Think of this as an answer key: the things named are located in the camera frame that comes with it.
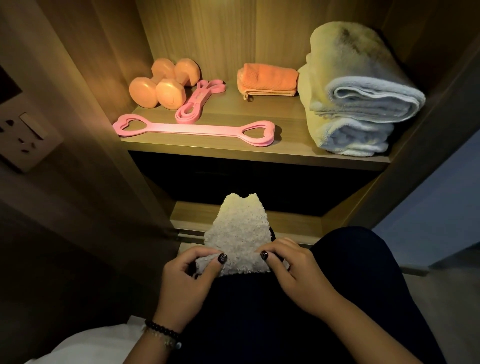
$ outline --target wooden shelf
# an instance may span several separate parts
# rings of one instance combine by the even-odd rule
[[[175,123],[175,112],[163,107],[143,109],[133,114],[151,122]],[[198,124],[242,126],[258,120],[270,120],[276,125],[275,141],[268,147],[251,146],[238,138],[181,134],[145,133],[122,138],[128,150],[180,154],[189,156],[243,159],[263,162],[336,167],[355,170],[384,170],[390,160],[385,156],[355,158],[337,156],[318,148],[307,128],[305,109],[299,97],[256,96],[244,101],[235,84],[227,91],[212,95],[205,104]],[[127,130],[142,128],[132,122]],[[247,132],[252,137],[263,136],[260,129]]]
[[[170,221],[180,231],[205,232],[212,227],[219,210],[219,205],[177,201]],[[288,236],[298,243],[313,245],[323,236],[322,220],[318,216],[277,211],[266,213],[277,238]]]

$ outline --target dumbbell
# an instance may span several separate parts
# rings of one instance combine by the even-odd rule
[[[164,78],[156,86],[156,97],[163,107],[178,110],[185,101],[184,86],[195,86],[200,80],[200,68],[194,61],[184,58],[175,65],[175,77]]]
[[[152,109],[158,105],[156,86],[164,78],[175,78],[175,64],[160,58],[152,66],[152,78],[137,77],[128,88],[132,99],[142,108]]]

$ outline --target electrical outlet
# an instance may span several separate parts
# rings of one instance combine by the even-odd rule
[[[0,155],[28,172],[63,139],[25,94],[0,105]]]

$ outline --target lower shelf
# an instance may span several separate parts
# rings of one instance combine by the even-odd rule
[[[210,229],[219,210],[219,205],[177,201],[170,220],[180,231],[181,238],[202,240],[203,233]],[[320,217],[276,211],[267,211],[267,216],[278,238],[288,236],[299,244],[313,245],[323,236]]]

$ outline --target black nail polish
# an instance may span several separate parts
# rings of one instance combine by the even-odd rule
[[[225,262],[227,261],[228,259],[228,256],[225,254],[225,253],[222,253],[218,256],[218,261],[221,263],[221,264],[225,264]]]

